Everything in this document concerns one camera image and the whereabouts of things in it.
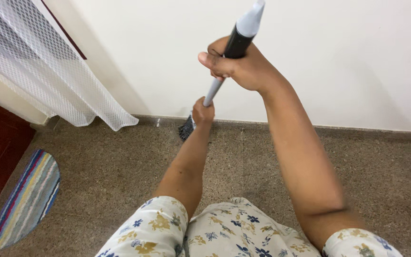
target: speckled floor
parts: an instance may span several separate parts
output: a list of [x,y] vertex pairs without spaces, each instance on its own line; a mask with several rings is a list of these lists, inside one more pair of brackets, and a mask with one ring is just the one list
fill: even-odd
[[[60,120],[38,133],[0,196],[0,208],[28,161],[42,148],[61,172],[49,214],[0,256],[93,256],[149,198],[180,148],[178,121],[140,122],[112,131],[101,120],[76,128]],[[411,140],[319,133],[347,196],[368,228],[411,256]],[[277,222],[300,229],[279,176],[269,131],[218,124],[212,129],[198,207],[243,196]]]

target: striped rug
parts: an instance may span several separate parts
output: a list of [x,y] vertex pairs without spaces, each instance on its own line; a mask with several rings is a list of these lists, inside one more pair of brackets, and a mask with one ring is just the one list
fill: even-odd
[[42,149],[36,150],[0,213],[0,249],[36,227],[52,206],[59,183],[55,159]]

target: curtain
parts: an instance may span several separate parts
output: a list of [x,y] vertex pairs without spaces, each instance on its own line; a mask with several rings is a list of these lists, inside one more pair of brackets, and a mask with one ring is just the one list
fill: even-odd
[[0,80],[49,117],[136,125],[31,0],[0,0]]

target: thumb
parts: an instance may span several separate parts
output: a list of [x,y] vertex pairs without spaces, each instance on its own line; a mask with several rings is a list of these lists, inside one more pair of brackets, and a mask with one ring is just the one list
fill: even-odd
[[227,74],[230,77],[234,74],[236,67],[235,60],[220,56],[214,56],[206,52],[199,53],[198,60],[205,67],[208,67],[209,69],[221,74]]

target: white wall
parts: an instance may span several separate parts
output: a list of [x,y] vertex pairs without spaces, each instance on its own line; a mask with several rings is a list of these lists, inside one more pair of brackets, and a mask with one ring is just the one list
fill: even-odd
[[0,106],[34,124],[44,124],[48,118],[1,81]]
[[[132,114],[188,115],[212,78],[197,61],[252,0],[48,0],[88,64]],[[267,0],[254,40],[313,124],[411,131],[411,0]],[[216,118],[266,121],[230,79]]]

